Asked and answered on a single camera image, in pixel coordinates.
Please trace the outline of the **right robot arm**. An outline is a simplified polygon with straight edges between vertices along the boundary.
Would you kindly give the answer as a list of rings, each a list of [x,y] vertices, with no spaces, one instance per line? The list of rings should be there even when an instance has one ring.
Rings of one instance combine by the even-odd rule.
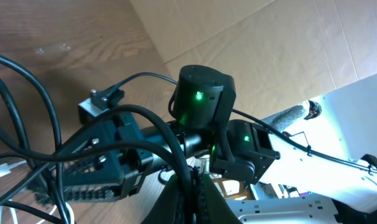
[[[109,151],[137,151],[148,172],[170,166],[169,182],[146,217],[149,223],[237,223],[239,218],[209,176],[187,166],[209,154],[210,171],[255,184],[279,178],[332,200],[340,223],[377,223],[377,158],[360,162],[303,146],[246,113],[230,119],[236,99],[231,76],[202,65],[182,67],[171,98],[173,120],[164,122],[138,105],[99,106],[99,113],[46,162],[77,161]]]

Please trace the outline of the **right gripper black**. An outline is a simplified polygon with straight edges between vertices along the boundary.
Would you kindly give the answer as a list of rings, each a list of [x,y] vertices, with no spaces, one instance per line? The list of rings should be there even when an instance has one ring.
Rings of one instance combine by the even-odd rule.
[[[115,202],[140,191],[154,156],[143,149],[118,147],[124,139],[144,139],[131,113],[100,121],[63,144],[61,156],[107,148],[95,156],[63,163],[65,201]]]

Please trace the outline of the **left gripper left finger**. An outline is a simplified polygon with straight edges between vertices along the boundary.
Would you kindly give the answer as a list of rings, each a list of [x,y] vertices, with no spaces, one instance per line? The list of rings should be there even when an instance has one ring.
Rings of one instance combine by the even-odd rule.
[[[180,191],[179,180],[176,175],[170,177],[153,208],[141,223],[184,223],[184,196]]]

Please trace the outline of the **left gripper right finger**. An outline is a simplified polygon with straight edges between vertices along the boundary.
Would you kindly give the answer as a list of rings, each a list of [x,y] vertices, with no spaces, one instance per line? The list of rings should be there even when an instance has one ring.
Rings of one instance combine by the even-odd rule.
[[[194,167],[195,223],[241,224],[208,174]]]

